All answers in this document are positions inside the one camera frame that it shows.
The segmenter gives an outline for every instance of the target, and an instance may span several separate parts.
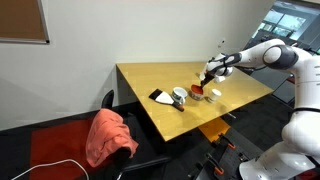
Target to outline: white cable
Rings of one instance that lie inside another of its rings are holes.
[[[27,172],[29,172],[29,171],[31,171],[31,170],[33,170],[33,169],[35,169],[35,168],[38,168],[38,167],[44,167],[44,166],[52,166],[52,165],[56,165],[56,164],[60,164],[60,163],[64,163],[64,162],[67,162],[67,161],[71,161],[71,162],[74,162],[75,164],[77,164],[82,170],[83,170],[83,172],[86,174],[86,176],[87,176],[87,180],[89,180],[89,175],[88,175],[88,173],[86,172],[86,170],[77,162],[77,161],[75,161],[75,160],[73,160],[73,159],[65,159],[65,160],[62,160],[62,161],[58,161],[58,162],[55,162],[55,163],[50,163],[50,164],[40,164],[40,165],[36,165],[36,166],[34,166],[34,167],[32,167],[32,168],[30,168],[30,169],[28,169],[27,171],[25,171],[25,172],[23,172],[23,173],[21,173],[20,175],[18,175],[18,176],[16,176],[16,177],[14,177],[13,179],[11,179],[11,180],[15,180],[15,179],[17,179],[17,178],[19,178],[20,176],[22,176],[22,175],[24,175],[25,173],[27,173]]]

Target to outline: black office chair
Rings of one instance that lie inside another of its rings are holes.
[[[114,91],[109,91],[102,100],[101,108],[112,110],[114,98]],[[125,172],[134,171],[158,164],[169,162],[171,157],[163,151],[158,151],[158,147],[154,147],[153,139],[148,137],[143,130],[139,121],[134,115],[129,115],[124,118],[124,124],[130,129],[130,135],[138,144],[136,153],[133,158],[129,156],[131,151],[129,148],[120,148],[114,154],[111,159],[113,163],[104,169],[103,176],[105,179],[120,179],[121,175]]]

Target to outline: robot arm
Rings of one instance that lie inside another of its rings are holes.
[[[261,65],[295,76],[295,107],[282,130],[282,142],[261,156],[240,164],[243,179],[289,179],[320,164],[320,56],[311,56],[279,39],[266,41],[245,51],[210,60],[201,88],[216,76],[228,76],[232,66]]]

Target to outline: cork board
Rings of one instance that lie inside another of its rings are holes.
[[[41,0],[0,0],[0,41],[49,43]]]

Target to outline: pink towel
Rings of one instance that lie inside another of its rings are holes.
[[[100,165],[121,147],[131,150],[132,158],[138,143],[130,136],[129,128],[117,113],[101,109],[95,116],[86,144],[87,161],[92,167]]]

